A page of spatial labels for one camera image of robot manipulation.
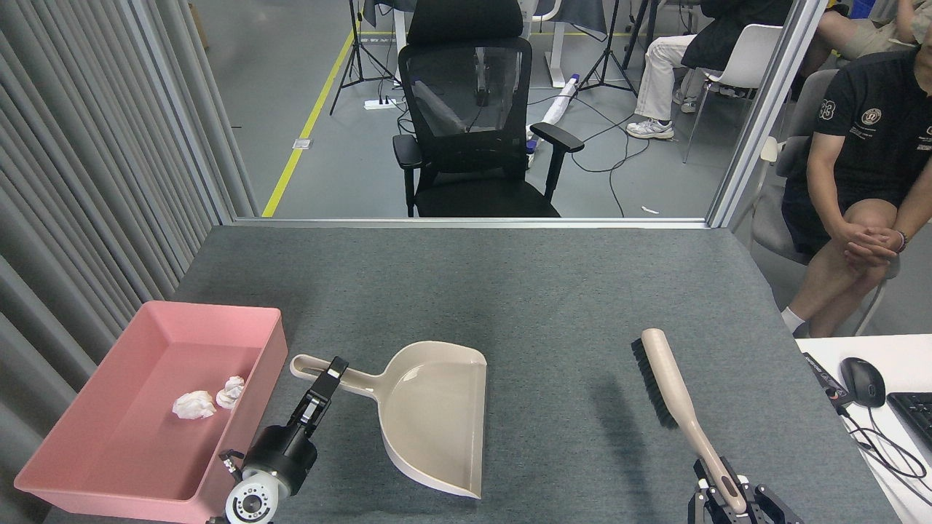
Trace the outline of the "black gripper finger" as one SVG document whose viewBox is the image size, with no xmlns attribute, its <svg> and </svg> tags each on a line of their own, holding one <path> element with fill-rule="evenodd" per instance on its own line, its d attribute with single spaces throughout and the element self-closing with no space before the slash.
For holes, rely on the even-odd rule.
<svg viewBox="0 0 932 524">
<path fill-rule="evenodd" d="M 737 523 L 805 523 L 772 488 L 765 484 L 752 485 L 746 477 L 738 479 L 742 481 L 740 488 L 746 500 L 746 511 L 737 515 Z"/>
<path fill-rule="evenodd" d="M 720 496 L 706 462 L 697 458 L 693 471 L 697 485 L 690 499 L 690 523 L 729 523 L 729 505 Z"/>
</svg>

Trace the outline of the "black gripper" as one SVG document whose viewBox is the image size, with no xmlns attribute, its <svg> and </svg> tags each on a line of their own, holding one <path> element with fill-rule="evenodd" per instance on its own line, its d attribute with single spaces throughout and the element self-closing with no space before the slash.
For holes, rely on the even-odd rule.
<svg viewBox="0 0 932 524">
<path fill-rule="evenodd" d="M 316 445 L 310 441 L 327 411 L 349 362 L 336 356 L 320 371 L 290 417 L 289 425 L 272 425 L 261 432 L 244 458 L 244 471 L 274 473 L 288 488 L 299 493 L 317 460 Z"/>
</svg>

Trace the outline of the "person's right hand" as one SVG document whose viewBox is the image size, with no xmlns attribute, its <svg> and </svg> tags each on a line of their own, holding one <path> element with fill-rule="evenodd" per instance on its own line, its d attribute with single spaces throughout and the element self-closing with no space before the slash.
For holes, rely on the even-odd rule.
<svg viewBox="0 0 932 524">
<path fill-rule="evenodd" d="M 843 256 L 851 266 L 882 266 L 886 264 L 881 249 L 885 248 L 882 236 L 860 223 L 843 223 L 839 229 Z"/>
</svg>

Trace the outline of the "person's left hand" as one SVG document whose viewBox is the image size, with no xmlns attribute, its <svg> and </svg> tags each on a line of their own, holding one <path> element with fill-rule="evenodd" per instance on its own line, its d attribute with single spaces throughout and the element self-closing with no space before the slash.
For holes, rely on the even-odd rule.
<svg viewBox="0 0 932 524">
<path fill-rule="evenodd" d="M 889 228 L 867 228 L 865 230 L 865 235 L 871 239 L 866 245 L 866 248 L 869 250 L 869 255 L 866 256 L 866 259 L 872 262 L 873 265 L 889 263 L 905 249 L 904 240 L 906 237 L 899 230 Z"/>
</svg>

